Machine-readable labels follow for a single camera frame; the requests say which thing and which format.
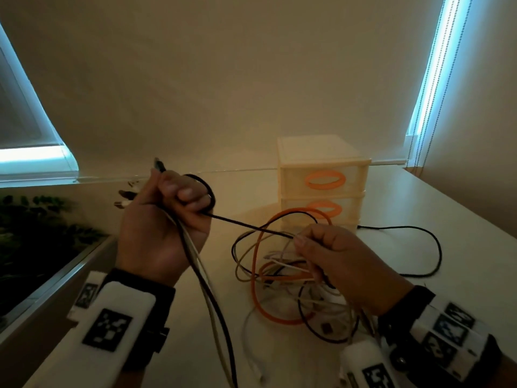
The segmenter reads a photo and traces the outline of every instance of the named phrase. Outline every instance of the person's left hand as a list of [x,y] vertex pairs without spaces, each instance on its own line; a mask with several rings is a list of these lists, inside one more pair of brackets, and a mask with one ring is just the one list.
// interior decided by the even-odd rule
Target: person's left hand
[[126,207],[115,266],[167,286],[174,286],[189,267],[176,225],[156,206],[178,215],[201,251],[210,233],[211,218],[199,211],[210,196],[203,184],[173,171],[151,170],[142,191]]

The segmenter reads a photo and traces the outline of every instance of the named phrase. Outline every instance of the tabletop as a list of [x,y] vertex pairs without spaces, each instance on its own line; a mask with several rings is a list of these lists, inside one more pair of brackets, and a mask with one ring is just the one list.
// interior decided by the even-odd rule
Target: tabletop
[[[275,170],[201,174],[216,198],[215,213],[262,225],[279,211]],[[418,226],[433,232],[443,248],[441,270],[412,282],[455,301],[487,323],[503,352],[517,359],[517,240],[396,165],[371,166],[361,213],[365,226]],[[214,220],[201,253],[225,316],[241,387],[259,387],[244,358],[242,324],[252,308],[249,285],[234,277],[230,247],[246,229]],[[430,235],[413,229],[358,230],[358,236],[398,272],[425,273],[438,251]],[[226,387],[211,335],[208,312],[195,275],[179,280],[167,326],[171,332],[147,368],[143,387]],[[339,352],[305,326],[280,326],[254,313],[245,336],[260,360],[268,387],[331,387]],[[57,359],[65,337],[27,382]]]

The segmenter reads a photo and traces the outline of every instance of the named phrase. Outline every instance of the orange drawer handle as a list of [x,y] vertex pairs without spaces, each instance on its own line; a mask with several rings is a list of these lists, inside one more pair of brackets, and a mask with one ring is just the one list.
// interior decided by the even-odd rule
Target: orange drawer handle
[[[318,200],[318,201],[310,202],[307,204],[307,208],[316,208],[316,209],[333,208],[332,211],[323,211],[325,214],[327,214],[327,216],[329,218],[333,218],[343,212],[343,207],[341,207],[339,204],[336,204],[330,200]],[[314,215],[318,219],[325,219],[323,217],[323,215],[320,215],[316,212],[312,213],[312,215]]]
[[[327,183],[313,183],[311,182],[315,178],[321,178],[321,177],[338,177],[336,181],[327,182]],[[318,189],[318,190],[330,190],[339,188],[341,185],[343,185],[346,182],[346,177],[336,171],[336,170],[318,170],[317,172],[309,174],[307,177],[305,177],[305,185],[307,185],[311,189]]]

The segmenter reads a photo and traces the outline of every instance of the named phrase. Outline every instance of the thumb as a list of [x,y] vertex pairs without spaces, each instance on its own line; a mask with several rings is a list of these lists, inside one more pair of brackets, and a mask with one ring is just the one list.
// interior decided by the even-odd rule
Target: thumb
[[301,234],[294,237],[294,248],[296,249],[296,253],[310,262],[319,265],[323,270],[336,258],[336,252],[321,246],[316,241]]

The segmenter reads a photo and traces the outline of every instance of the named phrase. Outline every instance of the wall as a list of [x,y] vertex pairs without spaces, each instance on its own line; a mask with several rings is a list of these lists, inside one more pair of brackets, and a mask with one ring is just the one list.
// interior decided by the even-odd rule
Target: wall
[[276,166],[275,138],[403,141],[442,0],[0,0],[81,176]]
[[422,179],[517,236],[517,0],[474,0]]

